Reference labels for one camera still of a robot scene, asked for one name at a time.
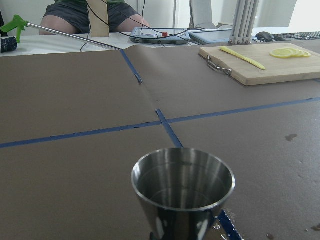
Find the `steel jigger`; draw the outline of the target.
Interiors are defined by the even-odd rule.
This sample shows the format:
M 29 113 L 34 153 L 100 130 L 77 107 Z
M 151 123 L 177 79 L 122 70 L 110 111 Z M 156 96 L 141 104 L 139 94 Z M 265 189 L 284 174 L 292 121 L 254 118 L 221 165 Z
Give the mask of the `steel jigger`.
M 193 148 L 151 152 L 134 165 L 132 187 L 153 240 L 203 240 L 235 189 L 231 168 Z

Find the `grey teach pendant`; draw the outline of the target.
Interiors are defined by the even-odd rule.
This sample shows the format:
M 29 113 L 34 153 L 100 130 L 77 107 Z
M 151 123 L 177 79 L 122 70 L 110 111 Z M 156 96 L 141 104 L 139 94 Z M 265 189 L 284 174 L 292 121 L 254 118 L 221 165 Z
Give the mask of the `grey teach pendant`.
M 186 28 L 135 27 L 129 39 L 132 43 L 154 45 L 185 45 L 191 40 Z

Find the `yellow plastic knife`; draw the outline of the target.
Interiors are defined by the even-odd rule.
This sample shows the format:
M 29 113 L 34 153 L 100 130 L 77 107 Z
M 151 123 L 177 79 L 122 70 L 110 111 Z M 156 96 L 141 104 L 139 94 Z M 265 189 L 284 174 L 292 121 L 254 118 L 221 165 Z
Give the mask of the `yellow plastic knife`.
M 235 56 L 235 57 L 237 57 L 237 58 L 239 58 L 241 60 L 244 60 L 244 61 L 250 63 L 251 65 L 257 67 L 260 70 L 266 70 L 266 67 L 264 65 L 262 65 L 261 63 L 257 62 L 256 60 L 253 60 L 253 59 L 251 59 L 249 57 L 241 55 L 240 53 L 238 53 L 238 52 L 236 52 L 236 51 L 234 51 L 234 50 L 232 50 L 232 49 L 230 49 L 230 48 L 228 48 L 226 46 L 220 46 L 219 49 L 221 51 L 225 52 L 225 53 L 228 53 L 228 54 L 230 54 L 232 56 Z

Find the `bamboo cutting board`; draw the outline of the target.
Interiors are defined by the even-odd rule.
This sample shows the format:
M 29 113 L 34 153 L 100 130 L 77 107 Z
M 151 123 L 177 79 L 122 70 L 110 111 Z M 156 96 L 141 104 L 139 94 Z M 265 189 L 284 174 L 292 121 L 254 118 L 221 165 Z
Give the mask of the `bamboo cutting board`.
M 251 58 L 266 69 L 256 66 L 226 53 L 218 46 L 201 47 L 199 55 L 210 57 L 211 62 L 221 68 L 232 70 L 231 77 L 245 86 L 318 79 L 320 77 L 320 54 L 292 43 L 263 43 L 233 45 L 231 50 Z M 309 57 L 277 58 L 270 52 L 280 48 L 294 48 L 310 53 Z

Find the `wooden block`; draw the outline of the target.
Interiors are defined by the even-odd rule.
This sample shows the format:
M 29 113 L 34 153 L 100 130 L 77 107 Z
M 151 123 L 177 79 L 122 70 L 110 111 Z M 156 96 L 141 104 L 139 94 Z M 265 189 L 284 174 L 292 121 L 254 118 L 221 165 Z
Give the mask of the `wooden block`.
M 87 0 L 90 35 L 93 38 L 109 37 L 108 6 L 105 0 Z

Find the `black computer mouse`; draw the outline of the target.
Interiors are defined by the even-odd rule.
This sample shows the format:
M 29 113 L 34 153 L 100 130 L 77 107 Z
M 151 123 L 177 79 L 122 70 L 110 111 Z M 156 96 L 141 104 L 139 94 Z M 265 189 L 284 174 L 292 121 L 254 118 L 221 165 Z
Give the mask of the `black computer mouse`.
M 275 40 L 274 36 L 266 31 L 257 33 L 255 37 L 259 42 L 273 42 Z

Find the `seated person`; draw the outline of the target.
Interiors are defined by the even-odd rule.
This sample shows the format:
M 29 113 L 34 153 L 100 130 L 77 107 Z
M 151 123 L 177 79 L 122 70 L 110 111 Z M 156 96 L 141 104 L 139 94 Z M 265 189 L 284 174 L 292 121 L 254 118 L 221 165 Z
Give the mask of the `seated person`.
M 107 0 L 108 26 L 111 33 L 129 33 L 136 27 L 151 25 L 124 0 Z M 67 34 L 87 34 L 90 20 L 85 0 L 56 0 L 46 8 L 41 27 Z

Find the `lemon slice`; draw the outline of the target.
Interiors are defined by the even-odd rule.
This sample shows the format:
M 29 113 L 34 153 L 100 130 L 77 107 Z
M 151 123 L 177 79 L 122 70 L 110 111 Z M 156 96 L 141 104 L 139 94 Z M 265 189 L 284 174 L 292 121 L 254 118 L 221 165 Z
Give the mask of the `lemon slice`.
M 303 57 L 305 55 L 305 52 L 303 50 L 299 50 L 299 49 L 296 49 L 295 50 L 295 57 L 296 58 L 299 58 L 299 57 Z
M 294 52 L 289 48 L 277 48 L 270 51 L 269 54 L 275 58 L 290 58 L 294 55 Z
M 291 57 L 291 58 L 296 58 L 296 57 L 295 57 L 296 50 L 297 50 L 297 49 L 295 49 L 295 48 L 291 48 L 291 49 L 290 49 L 290 51 L 291 51 L 290 57 Z
M 300 54 L 300 57 L 310 57 L 310 56 L 311 56 L 311 53 L 307 51 L 302 51 Z

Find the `black keyboard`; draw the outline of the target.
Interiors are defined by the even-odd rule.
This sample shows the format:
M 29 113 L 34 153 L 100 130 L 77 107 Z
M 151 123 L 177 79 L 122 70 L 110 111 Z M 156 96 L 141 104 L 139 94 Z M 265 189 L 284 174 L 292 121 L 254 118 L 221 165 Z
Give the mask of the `black keyboard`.
M 273 34 L 275 41 L 303 41 L 303 40 L 319 40 L 320 32 L 295 32 L 295 33 L 276 33 Z

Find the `green handled reacher tool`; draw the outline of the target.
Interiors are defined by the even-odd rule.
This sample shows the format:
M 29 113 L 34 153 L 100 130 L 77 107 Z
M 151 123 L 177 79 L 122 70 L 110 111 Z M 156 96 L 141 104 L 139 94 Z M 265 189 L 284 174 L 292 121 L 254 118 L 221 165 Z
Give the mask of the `green handled reacher tool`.
M 22 17 L 20 17 L 19 15 L 14 15 L 13 19 L 7 23 L 4 24 L 3 26 L 0 27 L 0 30 L 4 33 L 8 33 L 13 31 L 14 29 L 16 29 L 16 40 L 18 43 L 20 43 L 20 38 L 21 38 L 21 33 L 22 31 L 25 31 L 25 28 L 33 28 L 33 29 L 38 29 L 47 33 L 51 33 L 54 35 L 58 35 L 58 36 L 62 36 L 62 37 L 66 37 L 66 38 L 70 38 L 70 39 L 74 39 L 77 41 L 80 41 L 82 43 L 85 44 L 91 44 L 100 48 L 104 48 L 104 49 L 111 49 L 111 50 L 122 50 L 122 48 L 116 47 L 116 46 L 112 46 L 106 43 L 102 43 L 102 42 L 98 42 L 95 40 L 91 40 L 91 39 L 87 39 L 84 37 L 80 37 L 74 34 L 68 34 L 65 32 L 61 32 L 58 30 L 54 30 L 51 28 L 47 28 L 47 27 L 42 27 L 40 25 L 36 25 L 33 23 L 30 23 L 26 20 L 23 20 Z

